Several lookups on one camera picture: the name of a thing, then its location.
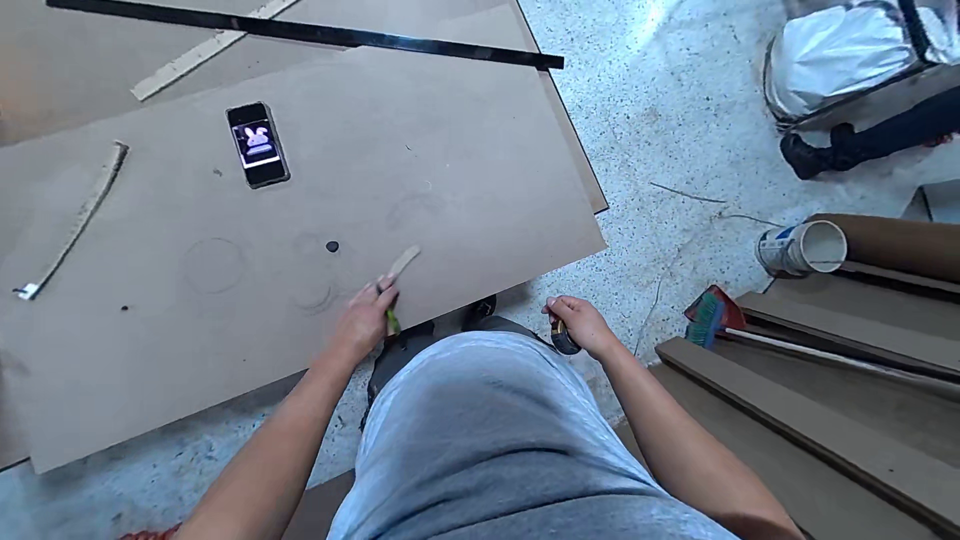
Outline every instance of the black metal ruler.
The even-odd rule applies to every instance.
[[[443,55],[474,60],[497,61],[518,65],[530,65],[536,69],[563,69],[564,57],[531,53],[514,49],[501,49],[483,45],[471,45],[440,39],[396,36],[367,30],[353,30],[335,26],[307,24],[302,22],[260,19],[227,13],[202,12],[184,8],[168,8],[154,4],[138,4],[121,0],[47,0],[47,6],[78,12],[101,13],[156,22],[168,22],[186,26],[212,28],[215,30],[239,30],[248,34],[279,37],[311,43],[323,43],[341,47],[382,47],[413,51],[431,55]]]

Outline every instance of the speckled floor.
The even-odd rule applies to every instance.
[[[767,277],[752,243],[769,225],[814,211],[900,215],[918,184],[948,180],[950,146],[907,151],[842,176],[801,183],[781,160],[759,90],[764,46],[783,23],[771,0],[521,0],[540,47],[567,58],[560,92],[610,202],[610,249],[501,295],[499,313],[546,335],[549,294],[590,299],[644,362],[683,326],[713,282],[732,295]],[[683,196],[669,187],[714,202]],[[621,414],[588,357],[607,418]],[[310,484],[352,466],[370,365],[355,374]],[[5,538],[110,538],[183,519],[296,382],[281,380],[43,477],[0,474]]]

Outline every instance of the black pants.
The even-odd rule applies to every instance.
[[[535,332],[499,315],[490,315],[476,323],[466,324],[464,331],[511,331],[533,337],[540,343],[553,348],[552,345],[540,339]],[[373,361],[373,373],[370,383],[367,384],[367,412],[364,413],[363,420],[360,422],[360,430],[367,424],[367,415],[370,413],[373,400],[387,382],[390,382],[390,379],[403,369],[403,366],[414,359],[414,356],[439,340],[440,338],[433,335],[433,321],[420,323],[387,339],[383,345],[383,352]]]
[[[830,137],[830,165],[833,170],[847,171],[863,161],[884,158],[957,130],[960,130],[960,86],[924,99],[912,109],[860,133],[834,128]]]

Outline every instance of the cardboard tube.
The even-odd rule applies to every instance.
[[[889,217],[818,213],[847,237],[847,260],[880,268],[960,283],[960,225]]]

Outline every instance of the gray t-shirt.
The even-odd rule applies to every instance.
[[[505,331],[443,339],[384,387],[328,538],[735,539],[624,448],[587,384]]]

